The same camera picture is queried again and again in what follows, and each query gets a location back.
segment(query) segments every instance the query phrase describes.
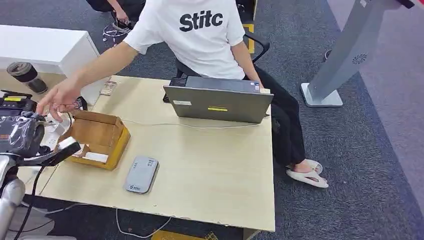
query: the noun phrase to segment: black pants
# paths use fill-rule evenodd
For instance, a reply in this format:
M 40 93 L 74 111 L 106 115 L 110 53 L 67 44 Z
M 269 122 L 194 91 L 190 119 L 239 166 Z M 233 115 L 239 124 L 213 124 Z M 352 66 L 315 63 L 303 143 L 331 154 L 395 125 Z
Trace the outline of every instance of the black pants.
M 299 164 L 305 159 L 305 145 L 298 101 L 267 72 L 257 66 L 255 69 L 263 86 L 274 94 L 271 102 L 274 159 L 282 166 Z
M 145 7 L 145 0 L 120 0 L 122 9 L 132 22 L 138 22 L 140 14 Z

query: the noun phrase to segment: chair armrest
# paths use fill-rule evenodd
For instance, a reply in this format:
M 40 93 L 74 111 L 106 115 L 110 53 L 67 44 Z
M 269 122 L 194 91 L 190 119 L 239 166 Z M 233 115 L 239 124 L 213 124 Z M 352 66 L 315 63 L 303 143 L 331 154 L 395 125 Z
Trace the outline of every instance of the chair armrest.
M 262 46 L 262 51 L 259 53 L 258 56 L 256 56 L 252 60 L 252 62 L 255 63 L 260 57 L 262 57 L 262 55 L 264 55 L 270 49 L 270 42 L 265 40 L 265 38 L 262 38 L 261 36 L 250 31 L 246 31 L 244 35 Z

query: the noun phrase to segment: black cable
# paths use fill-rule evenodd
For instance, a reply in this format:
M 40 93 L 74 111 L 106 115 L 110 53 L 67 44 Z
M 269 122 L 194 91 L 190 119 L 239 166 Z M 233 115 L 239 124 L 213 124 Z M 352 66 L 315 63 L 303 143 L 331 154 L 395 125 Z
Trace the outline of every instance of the black cable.
M 34 231 L 34 230 L 40 229 L 40 228 L 42 228 L 42 227 L 46 226 L 47 224 L 49 224 L 49 223 L 51 223 L 51 222 L 53 222 L 53 221 L 54 221 L 54 220 L 52 219 L 52 220 L 50 220 L 50 221 L 48 221 L 48 222 L 44 223 L 43 225 L 40 225 L 40 226 L 38 226 L 38 227 L 36 227 L 36 228 L 30 229 L 30 230 L 22 231 L 22 233 L 28 233 L 28 232 L 32 232 L 32 231 Z M 9 231 L 14 232 L 14 233 L 19 232 L 19 231 L 17 231 L 17 230 L 12 230 L 12 229 L 9 229 Z
M 28 204 L 28 210 L 26 210 L 25 218 L 23 219 L 22 225 L 20 225 L 20 228 L 19 228 L 19 230 L 17 231 L 16 236 L 14 237 L 14 240 L 18 240 L 19 236 L 20 236 L 20 235 L 21 235 L 21 233 L 23 233 L 23 231 L 24 231 L 25 224 L 27 223 L 28 218 L 30 217 L 31 209 L 33 208 L 34 199 L 35 199 L 35 196 L 36 196 L 37 183 L 38 183 L 38 181 L 39 181 L 39 178 L 40 178 L 41 173 L 43 172 L 43 170 L 44 170 L 45 168 L 46 168 L 46 166 L 42 166 L 42 167 L 40 168 L 40 170 L 38 171 L 37 176 L 35 177 L 34 185 L 32 186 L 31 201 L 30 201 L 30 202 L 29 202 L 29 204 Z
M 71 129 L 71 127 L 72 127 L 72 117 L 71 117 L 71 115 L 69 114 L 69 112 L 67 112 L 67 116 L 69 117 L 69 130 Z

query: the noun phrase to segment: white slide sandal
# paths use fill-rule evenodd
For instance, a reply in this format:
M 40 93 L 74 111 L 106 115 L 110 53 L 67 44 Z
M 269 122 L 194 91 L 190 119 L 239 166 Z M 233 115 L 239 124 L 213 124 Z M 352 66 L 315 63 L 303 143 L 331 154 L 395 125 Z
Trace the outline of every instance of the white slide sandal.
M 317 188 L 323 188 L 326 189 L 329 187 L 329 184 L 327 183 L 324 178 L 320 177 L 316 171 L 311 171 L 307 173 L 301 173 L 301 172 L 295 172 L 290 169 L 286 171 L 287 175 L 297 181 L 315 186 Z
M 310 168 L 312 168 L 313 170 L 315 170 L 315 172 L 318 174 L 318 175 L 320 175 L 322 172 L 323 172 L 323 170 L 324 170 L 324 167 L 321 165 L 321 163 L 319 163 L 319 162 L 317 162 L 317 161 L 314 161 L 314 160 L 311 160 L 311 159 L 306 159 L 305 160 L 306 162 L 307 162 L 307 164 L 310 166 Z M 293 167 L 292 166 L 290 166 L 290 165 L 288 165 L 288 166 L 286 166 L 288 169 L 293 169 Z

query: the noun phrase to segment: small box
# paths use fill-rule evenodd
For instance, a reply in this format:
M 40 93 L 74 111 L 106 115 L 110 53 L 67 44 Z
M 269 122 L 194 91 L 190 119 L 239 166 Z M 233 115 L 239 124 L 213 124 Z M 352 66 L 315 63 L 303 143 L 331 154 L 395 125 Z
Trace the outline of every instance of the small box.
M 82 156 L 71 156 L 68 160 L 108 170 L 115 169 L 131 136 L 122 120 L 117 116 L 82 110 L 74 111 L 73 117 L 74 123 L 60 137 L 59 142 L 73 137 L 87 146 L 86 151 L 108 155 L 108 158 L 106 163 L 84 159 Z

